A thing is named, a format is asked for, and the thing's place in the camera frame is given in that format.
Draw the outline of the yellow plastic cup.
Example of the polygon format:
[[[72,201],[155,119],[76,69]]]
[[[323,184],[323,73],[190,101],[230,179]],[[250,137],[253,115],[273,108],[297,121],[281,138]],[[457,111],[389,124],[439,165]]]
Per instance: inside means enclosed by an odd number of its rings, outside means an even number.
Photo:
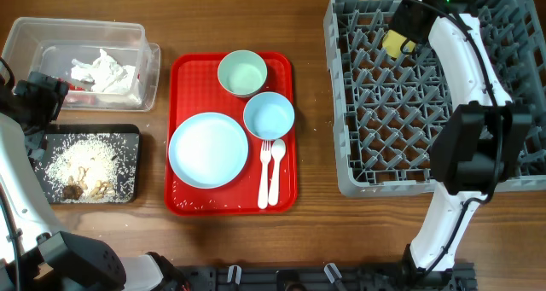
[[[400,33],[389,30],[382,41],[382,47],[391,58],[399,58],[401,55],[411,55],[416,43]]]

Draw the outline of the red snack wrapper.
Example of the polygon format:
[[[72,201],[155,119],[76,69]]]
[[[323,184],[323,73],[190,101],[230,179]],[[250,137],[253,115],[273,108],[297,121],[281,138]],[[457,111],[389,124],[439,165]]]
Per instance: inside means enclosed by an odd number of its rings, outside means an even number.
[[[77,86],[77,85],[74,85],[74,84],[69,84],[69,90],[86,91],[86,89],[84,87],[80,87],[80,86]]]

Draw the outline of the white napkin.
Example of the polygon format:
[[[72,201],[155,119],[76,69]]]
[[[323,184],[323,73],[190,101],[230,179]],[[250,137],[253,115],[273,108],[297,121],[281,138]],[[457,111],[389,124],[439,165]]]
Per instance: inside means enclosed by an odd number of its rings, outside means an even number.
[[[99,49],[99,56],[92,63],[72,59],[71,79],[90,85],[93,93],[122,95],[114,102],[125,101],[127,104],[140,104],[142,97],[133,89],[136,67],[120,65],[104,49]]]

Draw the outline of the light blue bowl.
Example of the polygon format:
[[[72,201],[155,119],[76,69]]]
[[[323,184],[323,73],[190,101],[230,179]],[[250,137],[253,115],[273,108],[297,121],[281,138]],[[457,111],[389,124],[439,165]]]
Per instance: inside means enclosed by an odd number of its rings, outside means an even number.
[[[243,109],[247,130],[262,140],[276,140],[290,132],[295,121],[293,104],[276,92],[253,96]]]

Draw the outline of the green small plate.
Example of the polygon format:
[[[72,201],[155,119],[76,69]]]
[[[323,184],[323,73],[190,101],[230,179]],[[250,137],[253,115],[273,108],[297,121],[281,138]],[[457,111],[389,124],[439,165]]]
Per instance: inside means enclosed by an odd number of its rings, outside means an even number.
[[[245,98],[257,94],[265,85],[268,68],[257,53],[236,50],[220,61],[217,76],[218,82],[231,95]]]

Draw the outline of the light blue dinner plate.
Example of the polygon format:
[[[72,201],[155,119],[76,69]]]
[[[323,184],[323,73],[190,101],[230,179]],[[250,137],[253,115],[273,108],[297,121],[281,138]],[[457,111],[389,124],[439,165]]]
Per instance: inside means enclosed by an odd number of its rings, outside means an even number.
[[[242,127],[222,113],[198,113],[173,133],[168,159],[175,175],[197,189],[234,180],[247,162],[249,142]]]

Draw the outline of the white plastic fork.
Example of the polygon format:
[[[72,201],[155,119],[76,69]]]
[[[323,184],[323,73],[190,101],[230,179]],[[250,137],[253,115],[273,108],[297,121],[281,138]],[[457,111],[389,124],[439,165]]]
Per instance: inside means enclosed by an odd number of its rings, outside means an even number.
[[[271,160],[271,141],[264,140],[262,142],[259,158],[262,168],[258,188],[258,208],[265,209],[268,205],[268,170]]]

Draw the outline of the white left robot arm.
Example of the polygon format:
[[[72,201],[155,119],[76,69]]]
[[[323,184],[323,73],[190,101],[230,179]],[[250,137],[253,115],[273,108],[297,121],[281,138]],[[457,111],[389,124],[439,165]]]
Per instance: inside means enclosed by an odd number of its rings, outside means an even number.
[[[42,73],[1,84],[1,288],[161,290],[167,276],[151,253],[120,258],[107,243],[67,231],[31,161],[69,84]]]

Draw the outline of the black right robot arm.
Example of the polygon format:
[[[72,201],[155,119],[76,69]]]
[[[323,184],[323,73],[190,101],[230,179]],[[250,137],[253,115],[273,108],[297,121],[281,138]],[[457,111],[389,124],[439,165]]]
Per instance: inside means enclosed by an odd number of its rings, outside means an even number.
[[[388,55],[399,57],[412,53],[409,43],[433,49],[453,111],[430,148],[439,185],[423,226],[405,248],[400,282],[442,288],[454,276],[456,249],[473,214],[511,178],[532,116],[499,82],[471,0],[402,0],[383,44]]]

